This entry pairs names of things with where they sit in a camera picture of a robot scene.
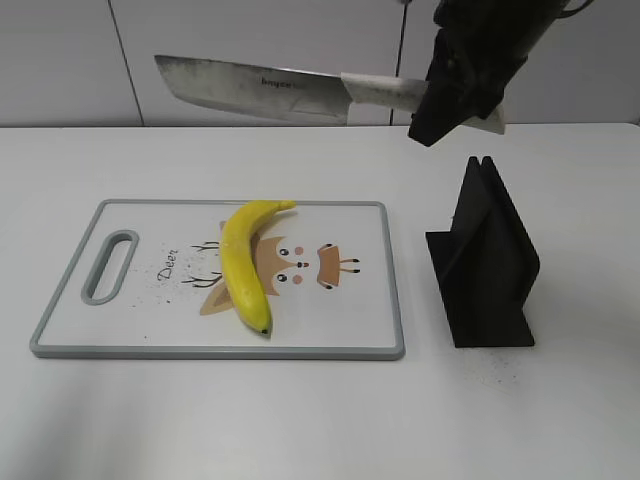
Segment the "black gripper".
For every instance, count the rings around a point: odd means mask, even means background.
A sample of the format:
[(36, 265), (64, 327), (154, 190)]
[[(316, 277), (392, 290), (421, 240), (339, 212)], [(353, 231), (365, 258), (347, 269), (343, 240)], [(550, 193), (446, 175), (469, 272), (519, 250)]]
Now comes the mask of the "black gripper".
[[(472, 114), (487, 119), (503, 100), (520, 59), (563, 10), (556, 0), (441, 1), (434, 12), (440, 30), (427, 87), (408, 136), (430, 147)], [(474, 72), (471, 62), (481, 60)]]

